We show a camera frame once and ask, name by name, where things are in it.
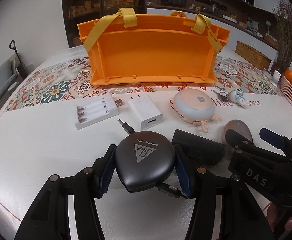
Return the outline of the small white jar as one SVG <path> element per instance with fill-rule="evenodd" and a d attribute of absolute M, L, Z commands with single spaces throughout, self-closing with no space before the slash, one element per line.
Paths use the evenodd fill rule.
<path fill-rule="evenodd" d="M 275 85 L 277 85 L 277 83 L 278 83 L 278 81 L 280 80 L 280 78 L 281 78 L 281 74 L 280 74 L 280 72 L 277 71 L 277 70 L 275 70 L 274 73 L 273 73 L 273 75 L 272 75 L 271 81 L 272 81 Z"/>

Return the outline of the black upright vacuum cleaner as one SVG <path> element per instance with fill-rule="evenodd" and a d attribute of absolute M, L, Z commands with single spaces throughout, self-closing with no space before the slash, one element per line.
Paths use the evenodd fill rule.
<path fill-rule="evenodd" d="M 28 72 L 25 64 L 21 60 L 21 57 L 20 57 L 19 53 L 17 52 L 16 43 L 15 43 L 14 40 L 11 40 L 11 42 L 9 44 L 9 49 L 11 49 L 11 50 L 13 50 L 15 52 L 15 55 L 16 55 L 16 58 L 17 58 L 17 63 L 15 64 L 15 69 L 19 73 L 19 76 L 21 76 L 21 78 L 23 80 L 25 80 L 27 78 L 27 76 L 29 75 L 29 72 Z"/>

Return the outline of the white USB wall adapter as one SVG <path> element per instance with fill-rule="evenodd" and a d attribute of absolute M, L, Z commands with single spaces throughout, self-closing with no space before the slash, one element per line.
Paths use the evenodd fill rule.
<path fill-rule="evenodd" d="M 148 95 L 131 98 L 128 105 L 137 118 L 142 131 L 160 124 L 163 114 Z"/>

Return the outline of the round deer night light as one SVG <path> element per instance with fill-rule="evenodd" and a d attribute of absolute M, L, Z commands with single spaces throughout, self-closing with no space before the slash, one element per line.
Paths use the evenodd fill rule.
<path fill-rule="evenodd" d="M 185 122 L 193 126 L 201 126 L 204 133 L 208 133 L 208 122 L 214 119 L 222 121 L 222 117 L 215 114 L 215 105 L 212 99 L 204 92 L 186 88 L 176 93 L 172 108 Z"/>

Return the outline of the grey computer mouse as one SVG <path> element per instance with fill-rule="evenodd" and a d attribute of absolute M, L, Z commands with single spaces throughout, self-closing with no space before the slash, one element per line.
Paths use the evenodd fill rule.
<path fill-rule="evenodd" d="M 253 136 L 247 124 L 245 124 L 241 120 L 233 119 L 227 122 L 222 130 L 222 143 L 226 145 L 227 152 L 230 152 L 230 149 L 228 148 L 228 144 L 226 143 L 226 140 L 225 140 L 225 133 L 228 129 L 235 130 L 236 132 L 240 133 L 242 136 L 246 137 L 247 139 L 253 142 Z"/>

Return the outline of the orange plastic storage box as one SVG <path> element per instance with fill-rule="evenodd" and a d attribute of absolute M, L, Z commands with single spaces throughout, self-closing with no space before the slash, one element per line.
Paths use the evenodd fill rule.
<path fill-rule="evenodd" d="M 228 29 L 197 14 L 115 14 L 78 24 L 92 68 L 92 85 L 216 82 L 217 55 L 228 44 Z"/>

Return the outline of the keychain with white figurine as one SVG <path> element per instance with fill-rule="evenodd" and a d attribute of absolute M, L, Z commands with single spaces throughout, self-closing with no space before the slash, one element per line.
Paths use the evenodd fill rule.
<path fill-rule="evenodd" d="M 217 92 L 214 90 L 214 93 L 217 94 L 218 99 L 225 103 L 234 103 L 244 109 L 247 108 L 247 102 L 243 96 L 243 93 L 239 90 L 232 90 L 228 93 L 226 92 Z"/>

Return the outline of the woven wicker box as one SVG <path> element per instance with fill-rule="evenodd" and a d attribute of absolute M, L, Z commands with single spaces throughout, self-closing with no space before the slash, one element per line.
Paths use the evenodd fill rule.
<path fill-rule="evenodd" d="M 260 51 L 240 41 L 237 42 L 235 52 L 260 70 L 268 69 L 272 61 Z"/>

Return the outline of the black rectangular device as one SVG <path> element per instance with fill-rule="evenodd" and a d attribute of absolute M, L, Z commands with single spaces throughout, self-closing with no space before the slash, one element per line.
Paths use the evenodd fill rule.
<path fill-rule="evenodd" d="M 216 166 L 226 155 L 226 145 L 176 129 L 173 145 L 180 145 L 186 157 L 196 164 Z"/>

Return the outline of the dark wooden shelf cabinet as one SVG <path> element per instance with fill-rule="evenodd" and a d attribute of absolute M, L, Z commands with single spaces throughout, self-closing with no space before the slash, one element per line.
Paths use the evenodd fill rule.
<path fill-rule="evenodd" d="M 61 0 L 68 45 L 81 44 L 78 24 L 131 7 L 138 14 L 168 14 L 181 10 L 188 14 L 202 13 L 215 24 L 230 29 L 229 45 L 238 41 L 257 46 L 267 56 L 278 46 L 277 20 L 273 8 L 279 0 L 186 0 L 186 6 L 165 0 Z"/>

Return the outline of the dried flower bouquet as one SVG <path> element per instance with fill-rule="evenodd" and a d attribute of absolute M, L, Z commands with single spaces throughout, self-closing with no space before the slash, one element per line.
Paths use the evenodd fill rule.
<path fill-rule="evenodd" d="M 283 74 L 292 61 L 292 5 L 287 0 L 279 0 L 273 13 L 277 20 L 278 47 L 271 73 L 277 70 Z"/>

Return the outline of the white battery charger with USB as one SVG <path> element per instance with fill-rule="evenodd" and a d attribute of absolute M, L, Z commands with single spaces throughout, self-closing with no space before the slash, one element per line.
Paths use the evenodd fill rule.
<path fill-rule="evenodd" d="M 77 130 L 104 121 L 119 114 L 118 107 L 124 105 L 122 99 L 114 99 L 111 94 L 90 98 L 82 105 L 76 105 Z"/>

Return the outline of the patterned tile table runner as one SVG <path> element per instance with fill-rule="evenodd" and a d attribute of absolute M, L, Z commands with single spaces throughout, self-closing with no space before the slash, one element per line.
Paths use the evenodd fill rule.
<path fill-rule="evenodd" d="M 219 56 L 215 62 L 214 74 L 217 81 L 212 87 L 219 92 L 228 93 L 237 89 L 242 93 L 281 94 L 280 90 L 271 84 L 269 78 L 250 63 Z M 190 83 L 185 82 L 91 85 L 91 77 L 92 69 L 87 57 L 42 68 L 35 71 L 9 99 L 6 111 L 63 100 L 100 96 L 106 93 L 131 94 L 183 90 L 191 87 Z"/>

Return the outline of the black round Sika cable reel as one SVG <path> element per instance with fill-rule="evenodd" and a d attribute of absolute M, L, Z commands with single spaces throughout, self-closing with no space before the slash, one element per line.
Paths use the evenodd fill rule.
<path fill-rule="evenodd" d="M 126 190 L 136 193 L 155 187 L 168 196 L 185 198 L 177 187 L 165 183 L 175 167 L 172 143 L 160 133 L 135 132 L 126 122 L 118 122 L 129 134 L 115 152 L 116 171 Z"/>

